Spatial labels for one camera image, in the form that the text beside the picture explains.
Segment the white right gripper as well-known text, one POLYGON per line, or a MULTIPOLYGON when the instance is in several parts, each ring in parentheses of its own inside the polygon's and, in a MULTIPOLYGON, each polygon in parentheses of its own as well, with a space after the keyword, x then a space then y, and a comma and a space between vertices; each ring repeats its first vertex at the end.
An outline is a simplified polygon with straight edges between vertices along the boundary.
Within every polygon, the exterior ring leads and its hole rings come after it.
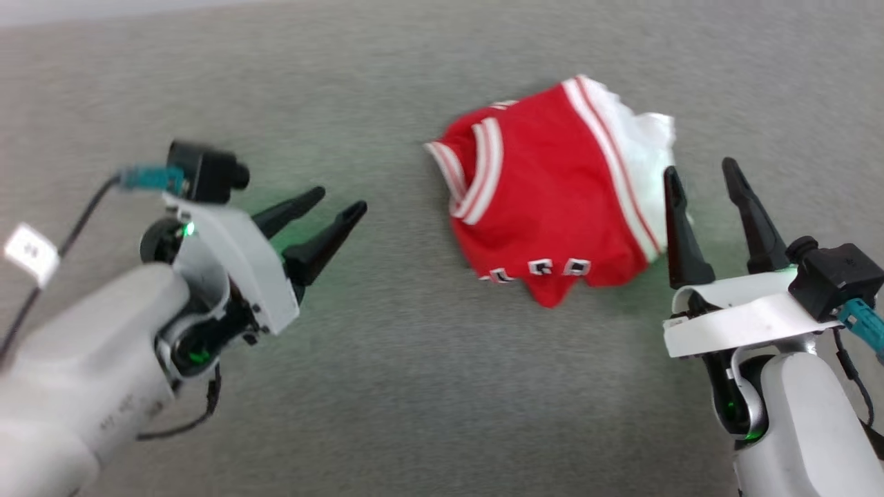
POLYGON ((798 269, 788 268, 787 247, 738 162, 721 162, 727 195, 743 226, 749 274, 716 281, 699 248, 687 215, 687 195, 673 166, 663 173, 666 202, 667 267, 675 289, 673 318, 663 323, 667 352, 687 358, 839 327, 818 322, 790 295, 798 269))

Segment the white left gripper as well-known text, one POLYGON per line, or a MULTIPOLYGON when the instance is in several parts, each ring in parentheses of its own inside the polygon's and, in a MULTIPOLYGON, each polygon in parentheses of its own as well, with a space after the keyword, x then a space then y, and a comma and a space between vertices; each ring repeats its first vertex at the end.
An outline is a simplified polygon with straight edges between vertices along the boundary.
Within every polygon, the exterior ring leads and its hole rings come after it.
POLYGON ((312 211, 325 195, 323 186, 315 186, 250 217, 239 208, 163 194, 164 203, 193 229, 182 240, 173 268, 207 301, 211 317, 221 316, 237 287, 247 308, 257 307, 253 318, 258 329, 278 335, 299 317, 306 288, 367 213, 366 201, 354 202, 321 232, 288 246, 282 252, 284 271, 269 240, 312 211))

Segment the red white basketball jersey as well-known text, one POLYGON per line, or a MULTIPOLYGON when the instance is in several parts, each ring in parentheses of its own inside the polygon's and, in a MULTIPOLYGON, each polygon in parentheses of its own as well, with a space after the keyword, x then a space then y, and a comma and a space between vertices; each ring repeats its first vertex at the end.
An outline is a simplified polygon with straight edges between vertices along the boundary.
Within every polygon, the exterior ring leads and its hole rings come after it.
POLYGON ((546 308, 575 283, 626 285, 667 250, 675 118, 575 75, 458 117, 424 144, 456 242, 480 280, 520 281, 546 308))

